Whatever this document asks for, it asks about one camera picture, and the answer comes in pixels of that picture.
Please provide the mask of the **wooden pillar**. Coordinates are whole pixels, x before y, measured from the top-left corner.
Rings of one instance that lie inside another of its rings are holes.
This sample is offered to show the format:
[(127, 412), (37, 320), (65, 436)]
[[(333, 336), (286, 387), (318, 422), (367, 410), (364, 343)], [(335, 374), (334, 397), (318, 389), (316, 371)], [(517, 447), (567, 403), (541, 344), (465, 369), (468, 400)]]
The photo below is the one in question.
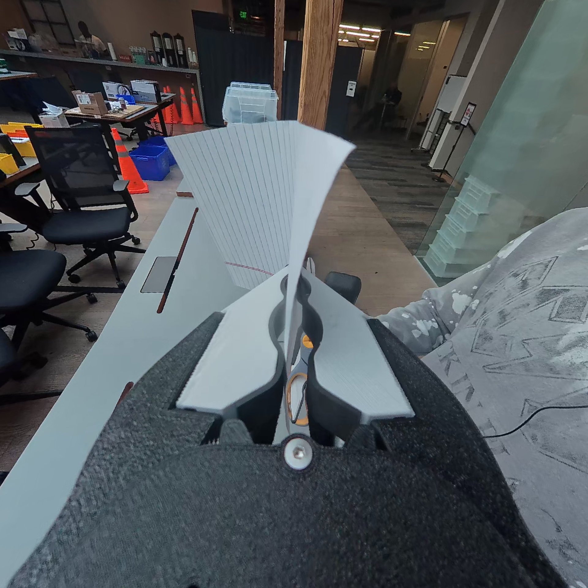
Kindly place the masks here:
[(324, 130), (343, 1), (306, 1), (298, 121)]

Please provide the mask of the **cardboard box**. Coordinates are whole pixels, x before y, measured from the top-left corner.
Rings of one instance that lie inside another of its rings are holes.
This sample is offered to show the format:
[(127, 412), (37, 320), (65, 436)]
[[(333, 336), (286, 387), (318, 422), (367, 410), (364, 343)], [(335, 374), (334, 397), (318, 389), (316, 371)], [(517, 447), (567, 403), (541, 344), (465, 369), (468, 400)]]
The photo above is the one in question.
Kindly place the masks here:
[(109, 112), (101, 92), (72, 91), (81, 114), (103, 116)]

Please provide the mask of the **long grey wall counter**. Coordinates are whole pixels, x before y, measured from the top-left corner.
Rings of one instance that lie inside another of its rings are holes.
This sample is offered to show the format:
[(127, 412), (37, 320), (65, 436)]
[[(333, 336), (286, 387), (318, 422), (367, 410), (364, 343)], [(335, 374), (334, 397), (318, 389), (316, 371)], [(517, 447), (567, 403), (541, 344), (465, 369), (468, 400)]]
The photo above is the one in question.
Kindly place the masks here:
[(189, 78), (192, 81), (195, 81), (197, 86), (201, 88), (201, 76), (200, 71), (197, 68), (173, 68), (163, 65), (150, 65), (150, 64), (141, 64), (141, 63), (134, 63), (134, 62), (125, 62), (125, 61), (109, 61), (103, 59), (89, 59), (89, 58), (82, 58), (82, 57), (73, 57), (73, 56), (65, 56), (65, 55), (58, 55), (55, 53), (38, 53), (38, 52), (26, 52), (26, 51), (16, 51), (11, 49), (1, 49), (1, 55), (9, 56), (10, 58), (16, 58), (20, 61), (26, 60), (36, 60), (36, 61), (48, 61), (48, 62), (61, 62), (61, 63), (78, 63), (84, 65), (97, 65), (103, 68), (121, 68), (123, 70), (141, 70), (144, 72), (155, 73), (155, 72), (162, 72), (162, 73), (175, 73), (181, 74), (184, 77)]

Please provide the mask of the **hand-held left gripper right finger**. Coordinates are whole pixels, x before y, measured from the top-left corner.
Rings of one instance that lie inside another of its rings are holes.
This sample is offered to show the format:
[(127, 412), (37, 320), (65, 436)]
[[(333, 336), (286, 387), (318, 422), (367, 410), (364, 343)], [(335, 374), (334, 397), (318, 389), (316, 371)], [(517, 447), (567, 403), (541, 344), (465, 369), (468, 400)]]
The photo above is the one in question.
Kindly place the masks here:
[(413, 418), (412, 409), (364, 313), (303, 269), (302, 330), (313, 349), (306, 403), (315, 423)]

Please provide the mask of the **grey spattered sweatshirt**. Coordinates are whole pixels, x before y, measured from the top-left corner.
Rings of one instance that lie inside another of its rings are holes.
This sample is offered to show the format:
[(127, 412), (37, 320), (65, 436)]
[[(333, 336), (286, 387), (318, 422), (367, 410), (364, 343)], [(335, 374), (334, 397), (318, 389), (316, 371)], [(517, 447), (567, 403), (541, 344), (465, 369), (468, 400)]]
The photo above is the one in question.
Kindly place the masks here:
[[(587, 404), (587, 208), (377, 316), (457, 397), (483, 436), (545, 406)], [(587, 587), (587, 409), (548, 410), (486, 440), (535, 539)]]

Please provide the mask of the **lined white paper sheet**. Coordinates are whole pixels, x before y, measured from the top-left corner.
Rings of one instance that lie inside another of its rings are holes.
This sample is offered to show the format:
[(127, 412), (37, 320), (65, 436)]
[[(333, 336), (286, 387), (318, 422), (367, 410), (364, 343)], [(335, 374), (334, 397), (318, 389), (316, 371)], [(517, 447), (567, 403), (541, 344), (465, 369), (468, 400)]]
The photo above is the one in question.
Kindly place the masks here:
[(356, 146), (297, 121), (231, 124), (166, 140), (233, 282), (252, 290), (288, 270), (285, 345), (296, 289), (326, 197)]

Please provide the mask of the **stack of clear containers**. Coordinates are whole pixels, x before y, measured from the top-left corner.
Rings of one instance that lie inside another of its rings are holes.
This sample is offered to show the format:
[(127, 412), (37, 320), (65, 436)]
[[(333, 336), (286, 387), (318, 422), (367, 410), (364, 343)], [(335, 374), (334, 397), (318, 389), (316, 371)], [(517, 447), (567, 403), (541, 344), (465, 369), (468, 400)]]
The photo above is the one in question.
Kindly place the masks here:
[(436, 277), (456, 277), (491, 257), (490, 213), (501, 194), (469, 175), (453, 201), (423, 261)]

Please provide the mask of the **grey desk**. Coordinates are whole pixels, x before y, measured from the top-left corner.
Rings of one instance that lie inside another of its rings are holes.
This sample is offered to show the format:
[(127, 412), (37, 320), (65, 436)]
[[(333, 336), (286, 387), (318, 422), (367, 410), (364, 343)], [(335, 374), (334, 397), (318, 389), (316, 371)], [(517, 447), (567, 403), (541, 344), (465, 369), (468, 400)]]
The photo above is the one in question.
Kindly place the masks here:
[(7, 587), (363, 585), (376, 454), (176, 407), (210, 314), (126, 396), (138, 351), (86, 357), (1, 489)]

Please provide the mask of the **blue plastic bin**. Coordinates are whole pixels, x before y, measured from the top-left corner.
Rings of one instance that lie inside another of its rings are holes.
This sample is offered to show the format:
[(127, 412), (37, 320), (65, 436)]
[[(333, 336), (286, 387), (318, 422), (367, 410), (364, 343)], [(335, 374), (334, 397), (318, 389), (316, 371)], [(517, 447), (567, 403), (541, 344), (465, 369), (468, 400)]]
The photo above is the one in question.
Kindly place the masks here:
[(170, 167), (177, 165), (177, 161), (175, 159), (175, 157), (173, 156), (171, 150), (169, 149), (166, 141), (165, 141), (165, 137), (163, 136), (152, 136), (144, 141), (139, 141), (138, 146), (158, 146), (161, 148), (166, 148), (167, 152), (167, 156), (168, 156), (168, 162)]
[(170, 173), (170, 151), (165, 145), (141, 144), (129, 152), (143, 180), (162, 181)]

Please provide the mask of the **black mesh office chair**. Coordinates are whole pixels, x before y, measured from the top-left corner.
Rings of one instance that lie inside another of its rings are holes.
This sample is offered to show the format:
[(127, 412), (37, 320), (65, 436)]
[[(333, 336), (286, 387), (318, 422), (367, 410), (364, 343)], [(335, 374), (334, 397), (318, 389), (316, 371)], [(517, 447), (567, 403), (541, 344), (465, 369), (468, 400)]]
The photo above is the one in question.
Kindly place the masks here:
[(81, 278), (76, 270), (107, 255), (116, 286), (124, 290), (116, 252), (144, 254), (134, 245), (141, 240), (129, 232), (138, 211), (128, 180), (119, 178), (98, 124), (71, 128), (34, 128), (25, 131), (40, 170), (60, 210), (49, 213), (40, 234), (51, 244), (82, 246), (84, 257), (66, 270), (71, 283)]

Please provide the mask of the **grey scissors with yellow pivot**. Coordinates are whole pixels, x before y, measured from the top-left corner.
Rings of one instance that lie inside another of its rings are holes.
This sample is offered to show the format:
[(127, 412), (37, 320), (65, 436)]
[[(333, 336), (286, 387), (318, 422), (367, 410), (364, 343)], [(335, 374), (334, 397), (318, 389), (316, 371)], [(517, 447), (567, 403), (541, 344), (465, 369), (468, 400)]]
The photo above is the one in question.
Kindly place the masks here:
[(315, 264), (308, 258), (303, 266), (298, 284), (293, 294), (291, 312), (286, 315), (286, 328), (283, 336), (286, 381), (283, 392), (286, 428), (303, 428), (309, 424), (306, 401), (308, 364), (313, 350), (313, 342), (303, 328), (302, 295), (311, 292), (307, 277), (315, 275)]

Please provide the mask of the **large orange traffic cone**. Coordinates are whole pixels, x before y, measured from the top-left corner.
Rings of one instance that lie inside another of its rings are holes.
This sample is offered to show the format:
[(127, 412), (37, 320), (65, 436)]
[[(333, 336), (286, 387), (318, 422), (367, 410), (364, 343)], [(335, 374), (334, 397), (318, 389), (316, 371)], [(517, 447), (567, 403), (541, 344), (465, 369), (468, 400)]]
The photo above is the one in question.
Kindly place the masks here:
[(123, 145), (120, 134), (117, 129), (111, 127), (111, 133), (114, 139), (116, 154), (118, 157), (119, 167), (123, 180), (128, 181), (128, 191), (131, 195), (148, 194), (149, 187), (141, 178), (136, 165), (131, 159), (129, 152)]

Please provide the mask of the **sign on floor stand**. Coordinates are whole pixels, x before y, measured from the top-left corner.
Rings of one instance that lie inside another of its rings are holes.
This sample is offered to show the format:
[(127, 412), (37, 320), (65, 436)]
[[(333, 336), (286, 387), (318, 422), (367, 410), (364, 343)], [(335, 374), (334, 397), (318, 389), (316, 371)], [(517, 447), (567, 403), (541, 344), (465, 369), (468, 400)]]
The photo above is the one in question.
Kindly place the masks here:
[(445, 176), (447, 175), (447, 166), (456, 151), (457, 145), (466, 129), (469, 129), (473, 135), (476, 131), (472, 128), (470, 120), (476, 109), (476, 104), (469, 102), (463, 112), (459, 121), (448, 121), (445, 129), (439, 137), (437, 148), (433, 152), (431, 160), (431, 168), (433, 175), (431, 180), (436, 183), (446, 183)]

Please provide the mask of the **white printed box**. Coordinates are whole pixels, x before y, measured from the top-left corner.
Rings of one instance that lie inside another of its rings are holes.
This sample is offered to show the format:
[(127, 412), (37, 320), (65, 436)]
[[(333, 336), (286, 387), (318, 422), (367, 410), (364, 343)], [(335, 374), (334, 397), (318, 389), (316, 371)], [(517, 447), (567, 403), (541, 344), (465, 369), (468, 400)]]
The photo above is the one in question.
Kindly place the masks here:
[(130, 81), (130, 88), (137, 104), (159, 104), (162, 101), (157, 81), (134, 79)]

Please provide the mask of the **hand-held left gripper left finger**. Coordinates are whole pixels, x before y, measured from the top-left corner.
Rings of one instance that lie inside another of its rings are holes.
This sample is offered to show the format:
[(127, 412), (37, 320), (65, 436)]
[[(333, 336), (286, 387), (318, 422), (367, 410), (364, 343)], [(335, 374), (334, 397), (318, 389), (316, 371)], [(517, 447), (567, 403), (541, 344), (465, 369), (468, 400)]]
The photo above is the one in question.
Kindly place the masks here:
[(221, 312), (221, 319), (176, 407), (224, 420), (275, 422), (283, 394), (282, 269)]

